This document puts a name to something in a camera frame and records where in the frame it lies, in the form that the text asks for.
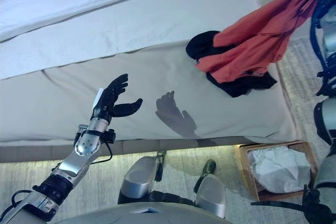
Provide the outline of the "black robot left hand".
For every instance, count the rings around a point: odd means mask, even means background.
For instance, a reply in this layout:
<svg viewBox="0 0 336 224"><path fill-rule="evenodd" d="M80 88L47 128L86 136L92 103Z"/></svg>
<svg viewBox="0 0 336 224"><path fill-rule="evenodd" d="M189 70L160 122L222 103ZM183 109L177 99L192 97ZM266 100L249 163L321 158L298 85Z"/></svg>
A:
<svg viewBox="0 0 336 224"><path fill-rule="evenodd" d="M101 118L106 120L109 125L112 118L126 117L137 112L142 105L142 99L137 99L133 103L116 104L119 95L125 92L127 86L127 73L114 79L105 89L103 89L97 104L92 109L90 119Z"/></svg>

